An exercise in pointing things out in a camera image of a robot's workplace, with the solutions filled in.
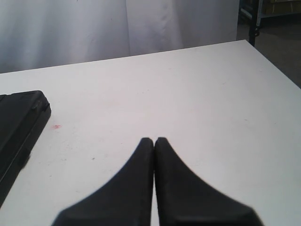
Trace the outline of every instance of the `black case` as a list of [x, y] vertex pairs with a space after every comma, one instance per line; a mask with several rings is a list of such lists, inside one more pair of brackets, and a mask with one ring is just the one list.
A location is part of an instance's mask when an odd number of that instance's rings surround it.
[[0, 207], [50, 117], [41, 91], [0, 95]]

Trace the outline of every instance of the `white fabric backdrop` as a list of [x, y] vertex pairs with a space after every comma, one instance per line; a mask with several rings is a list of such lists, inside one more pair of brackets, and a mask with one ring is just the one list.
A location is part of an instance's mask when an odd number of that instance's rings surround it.
[[0, 73], [233, 41], [238, 0], [1, 0]]

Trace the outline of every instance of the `dark floor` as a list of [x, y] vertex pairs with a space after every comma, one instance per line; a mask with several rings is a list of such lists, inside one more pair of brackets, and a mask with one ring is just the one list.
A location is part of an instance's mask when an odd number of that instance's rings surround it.
[[[248, 39], [248, 32], [240, 21], [237, 40]], [[255, 47], [301, 88], [301, 14], [263, 19]]]

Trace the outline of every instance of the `red mark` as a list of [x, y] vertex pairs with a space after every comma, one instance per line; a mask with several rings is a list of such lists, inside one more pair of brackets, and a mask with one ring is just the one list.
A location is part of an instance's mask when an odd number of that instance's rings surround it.
[[52, 129], [59, 129], [61, 127], [62, 127], [61, 125], [54, 125], [54, 126], [52, 126]]

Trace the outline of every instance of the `table surface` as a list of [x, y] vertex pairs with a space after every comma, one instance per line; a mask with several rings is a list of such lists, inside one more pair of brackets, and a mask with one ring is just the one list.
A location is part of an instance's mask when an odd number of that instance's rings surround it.
[[[0, 74], [52, 115], [0, 211], [48, 226], [107, 182], [140, 138], [167, 137], [206, 182], [266, 226], [301, 225], [301, 89], [246, 41]], [[153, 200], [152, 225], [158, 225]]]

